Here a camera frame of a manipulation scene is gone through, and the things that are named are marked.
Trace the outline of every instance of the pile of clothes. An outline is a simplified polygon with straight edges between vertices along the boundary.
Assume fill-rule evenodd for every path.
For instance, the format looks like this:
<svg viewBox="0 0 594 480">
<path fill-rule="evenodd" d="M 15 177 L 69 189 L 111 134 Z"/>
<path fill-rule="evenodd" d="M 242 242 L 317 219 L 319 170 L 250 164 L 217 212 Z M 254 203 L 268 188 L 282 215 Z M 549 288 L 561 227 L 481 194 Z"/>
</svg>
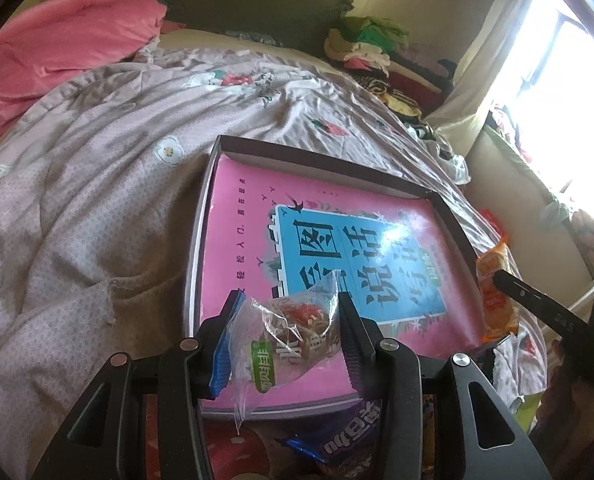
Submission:
<svg viewBox="0 0 594 480">
<path fill-rule="evenodd" d="M 324 51 L 331 64 L 347 72 L 417 136 L 458 186 L 470 181 L 466 161 L 423 121 L 452 91 L 457 68 L 435 60 L 423 47 L 410 44 L 410 33 L 387 18 L 346 16 L 331 28 Z"/>
</svg>

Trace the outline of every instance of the bird illustration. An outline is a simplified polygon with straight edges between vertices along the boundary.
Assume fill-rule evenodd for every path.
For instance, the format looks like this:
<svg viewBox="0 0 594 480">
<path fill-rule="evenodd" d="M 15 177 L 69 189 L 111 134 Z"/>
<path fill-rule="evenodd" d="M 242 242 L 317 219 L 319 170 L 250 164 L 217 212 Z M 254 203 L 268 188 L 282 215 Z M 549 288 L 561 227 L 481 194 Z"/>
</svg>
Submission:
<svg viewBox="0 0 594 480">
<path fill-rule="evenodd" d="M 295 204 L 293 207 L 288 206 L 288 209 L 292 209 L 293 211 L 296 211 L 301 214 L 301 210 L 303 209 L 303 200 L 300 204 L 298 204 L 292 196 L 288 195 L 288 198 L 290 198 L 293 201 L 293 204 Z"/>
</svg>

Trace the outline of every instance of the transparent plastic wrapper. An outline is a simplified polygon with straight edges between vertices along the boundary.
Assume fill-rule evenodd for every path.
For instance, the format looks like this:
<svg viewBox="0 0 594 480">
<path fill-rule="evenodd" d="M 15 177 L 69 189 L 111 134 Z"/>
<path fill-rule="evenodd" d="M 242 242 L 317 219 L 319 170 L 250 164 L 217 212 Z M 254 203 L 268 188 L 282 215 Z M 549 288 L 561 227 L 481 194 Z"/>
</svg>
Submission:
<svg viewBox="0 0 594 480">
<path fill-rule="evenodd" d="M 511 272 L 508 246 L 502 240 L 477 260 L 477 279 L 484 303 L 486 332 L 484 342 L 495 341 L 519 330 L 519 305 L 497 290 L 493 275 L 498 270 Z"/>
<path fill-rule="evenodd" d="M 333 270 L 306 292 L 263 304 L 246 298 L 229 321 L 238 431 L 263 394 L 300 378 L 341 348 L 338 278 Z"/>
</svg>

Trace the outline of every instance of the green label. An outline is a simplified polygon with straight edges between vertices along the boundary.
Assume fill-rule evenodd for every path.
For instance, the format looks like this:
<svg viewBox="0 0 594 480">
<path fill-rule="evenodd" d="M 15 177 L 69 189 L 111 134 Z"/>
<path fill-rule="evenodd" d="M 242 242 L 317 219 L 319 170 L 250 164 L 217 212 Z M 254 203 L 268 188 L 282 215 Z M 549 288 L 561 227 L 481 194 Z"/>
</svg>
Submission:
<svg viewBox="0 0 594 480">
<path fill-rule="evenodd" d="M 250 344 L 250 356 L 253 361 L 253 380 L 260 394 L 265 394 L 275 386 L 275 366 L 270 343 L 253 341 Z"/>
<path fill-rule="evenodd" d="M 435 264 L 433 264 L 433 260 L 428 251 L 420 249 L 419 254 L 421 255 L 421 261 L 423 261 L 424 266 L 426 267 L 426 272 L 430 277 L 431 283 L 434 286 L 442 286 L 442 280 L 440 280 L 439 274 L 437 274 L 437 269 L 435 269 Z"/>
</svg>

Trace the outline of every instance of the orange snack package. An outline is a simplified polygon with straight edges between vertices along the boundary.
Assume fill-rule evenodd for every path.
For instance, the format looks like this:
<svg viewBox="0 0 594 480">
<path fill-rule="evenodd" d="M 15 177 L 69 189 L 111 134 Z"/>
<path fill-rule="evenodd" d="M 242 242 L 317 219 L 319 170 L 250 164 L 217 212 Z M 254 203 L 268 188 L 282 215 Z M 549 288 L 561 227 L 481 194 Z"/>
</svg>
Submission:
<svg viewBox="0 0 594 480">
<path fill-rule="evenodd" d="M 477 259 L 477 279 L 483 298 L 486 323 L 484 342 L 495 341 L 509 333 L 517 335 L 519 330 L 519 305 L 497 290 L 493 283 L 493 275 L 500 269 L 510 272 L 508 246 L 505 240 Z"/>
</svg>

